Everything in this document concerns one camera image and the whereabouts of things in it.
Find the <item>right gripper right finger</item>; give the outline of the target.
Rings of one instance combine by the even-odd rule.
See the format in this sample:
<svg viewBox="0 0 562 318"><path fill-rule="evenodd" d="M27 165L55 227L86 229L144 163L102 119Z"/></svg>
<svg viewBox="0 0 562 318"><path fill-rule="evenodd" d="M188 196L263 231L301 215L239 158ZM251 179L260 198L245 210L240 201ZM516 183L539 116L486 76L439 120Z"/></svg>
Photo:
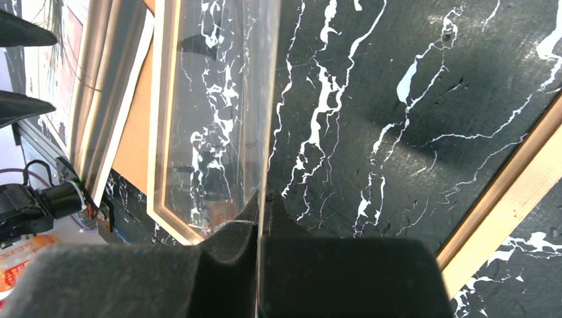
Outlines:
<svg viewBox="0 0 562 318"><path fill-rule="evenodd" d="M434 255L404 238L313 237L279 192L260 212L261 317L451 317Z"/></svg>

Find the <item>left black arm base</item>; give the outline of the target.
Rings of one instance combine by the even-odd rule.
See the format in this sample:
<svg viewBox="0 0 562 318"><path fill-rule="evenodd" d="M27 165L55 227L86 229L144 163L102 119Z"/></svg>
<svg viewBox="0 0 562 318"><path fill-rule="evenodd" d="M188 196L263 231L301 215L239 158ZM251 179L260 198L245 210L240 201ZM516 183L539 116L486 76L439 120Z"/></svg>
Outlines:
<svg viewBox="0 0 562 318"><path fill-rule="evenodd" d="M51 176L50 166L33 160L24 168L4 168L2 174L20 172L19 184L1 185L1 248L46 233L55 221L81 217L81 225L96 222L100 235L115 233L112 204L96 204L68 159L57 157L58 178Z"/></svg>

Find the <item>clear acrylic sheet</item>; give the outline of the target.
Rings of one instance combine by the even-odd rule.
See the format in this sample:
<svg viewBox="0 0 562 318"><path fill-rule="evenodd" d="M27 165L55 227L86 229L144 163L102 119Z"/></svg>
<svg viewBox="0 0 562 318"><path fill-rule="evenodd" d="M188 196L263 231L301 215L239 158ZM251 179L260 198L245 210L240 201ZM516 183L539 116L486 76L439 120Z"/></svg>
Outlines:
<svg viewBox="0 0 562 318"><path fill-rule="evenodd" d="M148 215L202 242L265 191L280 1L157 1Z"/></svg>

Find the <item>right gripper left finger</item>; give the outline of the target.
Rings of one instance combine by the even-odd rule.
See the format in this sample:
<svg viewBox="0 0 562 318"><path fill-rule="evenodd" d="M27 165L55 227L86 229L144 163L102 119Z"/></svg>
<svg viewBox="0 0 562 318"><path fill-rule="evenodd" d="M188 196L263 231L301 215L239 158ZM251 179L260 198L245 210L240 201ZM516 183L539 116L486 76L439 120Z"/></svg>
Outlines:
<svg viewBox="0 0 562 318"><path fill-rule="evenodd" d="M258 194L203 242L56 244L35 256L2 317L250 317Z"/></svg>

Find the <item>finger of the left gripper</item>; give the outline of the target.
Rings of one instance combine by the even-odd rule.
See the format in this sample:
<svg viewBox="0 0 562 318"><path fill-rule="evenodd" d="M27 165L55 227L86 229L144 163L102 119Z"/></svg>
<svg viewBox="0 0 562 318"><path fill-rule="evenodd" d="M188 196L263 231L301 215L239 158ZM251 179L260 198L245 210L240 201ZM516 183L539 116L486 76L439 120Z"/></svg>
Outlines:
<svg viewBox="0 0 562 318"><path fill-rule="evenodd" d="M21 93L1 91L1 128L55 110L56 108L47 101Z"/></svg>
<svg viewBox="0 0 562 318"><path fill-rule="evenodd" d="M57 43L58 39L49 30L1 10L1 47L53 46Z"/></svg>

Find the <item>brown cardboard backing board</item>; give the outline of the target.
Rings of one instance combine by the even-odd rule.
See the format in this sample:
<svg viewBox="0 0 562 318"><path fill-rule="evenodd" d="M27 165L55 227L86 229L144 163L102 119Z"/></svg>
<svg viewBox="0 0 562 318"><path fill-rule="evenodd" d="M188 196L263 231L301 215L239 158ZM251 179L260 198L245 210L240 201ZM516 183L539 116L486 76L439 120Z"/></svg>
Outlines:
<svg viewBox="0 0 562 318"><path fill-rule="evenodd" d="M148 144L152 92L153 27L142 37L131 70L134 87L113 169L143 193L148 189Z"/></svg>

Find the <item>brown wooden picture frame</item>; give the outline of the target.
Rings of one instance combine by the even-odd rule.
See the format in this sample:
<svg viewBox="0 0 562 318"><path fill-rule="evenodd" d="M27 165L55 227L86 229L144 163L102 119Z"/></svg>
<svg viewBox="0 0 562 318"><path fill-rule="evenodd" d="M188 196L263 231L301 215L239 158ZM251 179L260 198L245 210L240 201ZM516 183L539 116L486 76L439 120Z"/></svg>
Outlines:
<svg viewBox="0 0 562 318"><path fill-rule="evenodd" d="M437 255L453 297L561 179L561 96L541 116Z"/></svg>

